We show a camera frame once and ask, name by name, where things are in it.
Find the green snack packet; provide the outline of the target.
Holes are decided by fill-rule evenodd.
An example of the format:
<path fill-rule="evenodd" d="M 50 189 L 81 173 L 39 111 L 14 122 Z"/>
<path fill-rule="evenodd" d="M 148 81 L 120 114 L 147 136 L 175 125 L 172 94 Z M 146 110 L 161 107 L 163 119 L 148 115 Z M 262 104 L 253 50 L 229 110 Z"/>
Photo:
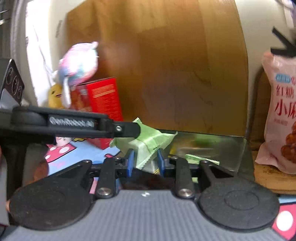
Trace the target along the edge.
<path fill-rule="evenodd" d="M 214 163 L 216 165 L 220 165 L 220 162 L 219 161 L 212 160 L 212 159 L 205 158 L 205 157 L 200 157 L 200 156 L 192 155 L 192 154 L 185 154 L 185 159 L 190 164 L 199 165 L 200 161 L 208 161 L 208 162 L 212 162 L 212 163 Z"/>
<path fill-rule="evenodd" d="M 137 160 L 135 167 L 143 169 L 148 162 L 157 156 L 158 149 L 165 149 L 178 132 L 162 133 L 144 125 L 140 118 L 136 118 L 133 122 L 140 126 L 140 135 L 137 138 L 114 138 L 109 146 L 117 147 L 124 154 L 129 149 L 133 149 Z"/>

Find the green flat snack packet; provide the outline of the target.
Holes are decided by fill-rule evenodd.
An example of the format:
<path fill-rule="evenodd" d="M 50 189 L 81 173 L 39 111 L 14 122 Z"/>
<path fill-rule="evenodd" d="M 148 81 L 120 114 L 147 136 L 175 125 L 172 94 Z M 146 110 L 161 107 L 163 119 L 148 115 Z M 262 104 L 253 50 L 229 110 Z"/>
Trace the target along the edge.
<path fill-rule="evenodd" d="M 208 161 L 208 162 L 212 162 L 212 163 L 214 163 L 216 165 L 220 165 L 220 162 L 219 161 L 212 160 L 212 159 L 205 158 L 205 157 L 200 157 L 200 156 L 192 155 L 192 154 L 185 154 L 185 159 L 190 164 L 199 165 L 200 161 Z"/>

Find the red gift box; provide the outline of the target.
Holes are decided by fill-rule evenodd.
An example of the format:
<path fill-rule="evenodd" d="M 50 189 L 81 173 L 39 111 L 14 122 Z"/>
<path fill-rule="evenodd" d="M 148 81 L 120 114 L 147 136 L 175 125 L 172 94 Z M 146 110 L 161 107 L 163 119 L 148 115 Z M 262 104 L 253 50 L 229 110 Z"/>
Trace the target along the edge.
<path fill-rule="evenodd" d="M 114 121 L 123 121 L 116 79 L 88 81 L 70 88 L 71 107 L 75 110 L 103 113 Z"/>

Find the white enamel mug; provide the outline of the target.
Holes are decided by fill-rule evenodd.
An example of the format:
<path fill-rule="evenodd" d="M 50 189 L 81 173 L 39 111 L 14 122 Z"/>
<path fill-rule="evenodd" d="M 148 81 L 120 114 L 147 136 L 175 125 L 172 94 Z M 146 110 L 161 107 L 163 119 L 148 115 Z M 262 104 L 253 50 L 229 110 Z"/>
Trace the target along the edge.
<path fill-rule="evenodd" d="M 69 137 L 56 137 L 55 145 L 57 147 L 63 147 L 69 144 L 72 141 L 72 138 Z"/>

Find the yellow duck plush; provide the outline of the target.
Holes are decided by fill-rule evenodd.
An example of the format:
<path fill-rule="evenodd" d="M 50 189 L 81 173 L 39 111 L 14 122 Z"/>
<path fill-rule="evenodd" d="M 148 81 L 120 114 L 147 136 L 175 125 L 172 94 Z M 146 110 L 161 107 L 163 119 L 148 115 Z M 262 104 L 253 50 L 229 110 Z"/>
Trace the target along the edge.
<path fill-rule="evenodd" d="M 54 84 L 49 89 L 48 93 L 48 107 L 54 109 L 64 109 L 62 105 L 62 87 L 60 84 Z M 74 142 L 82 142 L 86 140 L 86 138 L 72 138 Z"/>

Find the black snack storage box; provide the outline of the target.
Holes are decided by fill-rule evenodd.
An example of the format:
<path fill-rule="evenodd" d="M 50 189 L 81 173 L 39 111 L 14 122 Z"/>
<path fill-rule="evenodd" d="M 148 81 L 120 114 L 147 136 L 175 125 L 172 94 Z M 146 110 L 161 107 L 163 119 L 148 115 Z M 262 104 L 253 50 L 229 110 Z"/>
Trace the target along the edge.
<path fill-rule="evenodd" d="M 178 132 L 164 148 L 165 156 L 186 154 L 219 161 L 220 166 L 240 177 L 254 180 L 251 150 L 245 137 L 211 135 L 205 133 Z M 132 177 L 120 178 L 119 188 L 129 190 L 172 189 L 175 180 L 158 174 L 156 159 L 149 161 L 142 170 L 133 169 Z"/>

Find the pink blue plush toy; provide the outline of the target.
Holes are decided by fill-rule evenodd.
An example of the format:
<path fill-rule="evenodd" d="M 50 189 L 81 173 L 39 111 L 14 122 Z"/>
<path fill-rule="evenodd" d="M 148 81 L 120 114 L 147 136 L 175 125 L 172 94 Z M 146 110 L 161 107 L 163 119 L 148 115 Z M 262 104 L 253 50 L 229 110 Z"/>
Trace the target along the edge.
<path fill-rule="evenodd" d="M 71 107 L 70 88 L 89 80 L 98 68 L 98 42 L 73 45 L 59 60 L 54 72 L 55 83 L 61 87 L 61 103 Z"/>

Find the pink fried-twist snack bag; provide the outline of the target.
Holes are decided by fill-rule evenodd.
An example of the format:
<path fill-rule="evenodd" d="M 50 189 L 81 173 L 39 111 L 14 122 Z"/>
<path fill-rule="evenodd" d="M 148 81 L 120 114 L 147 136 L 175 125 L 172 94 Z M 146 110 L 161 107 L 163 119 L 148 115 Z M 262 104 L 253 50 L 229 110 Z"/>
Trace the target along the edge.
<path fill-rule="evenodd" d="M 264 53 L 262 66 L 271 87 L 264 142 L 255 162 L 295 174 L 295 57 Z"/>

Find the wooden board on wall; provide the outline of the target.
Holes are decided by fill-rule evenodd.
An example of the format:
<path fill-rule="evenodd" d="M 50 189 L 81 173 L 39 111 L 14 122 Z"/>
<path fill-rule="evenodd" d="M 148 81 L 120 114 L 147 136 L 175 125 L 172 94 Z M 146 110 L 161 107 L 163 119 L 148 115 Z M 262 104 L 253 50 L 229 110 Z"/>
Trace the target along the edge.
<path fill-rule="evenodd" d="M 234 1 L 84 1 L 69 46 L 97 41 L 95 79 L 115 77 L 126 121 L 243 136 L 248 61 Z"/>

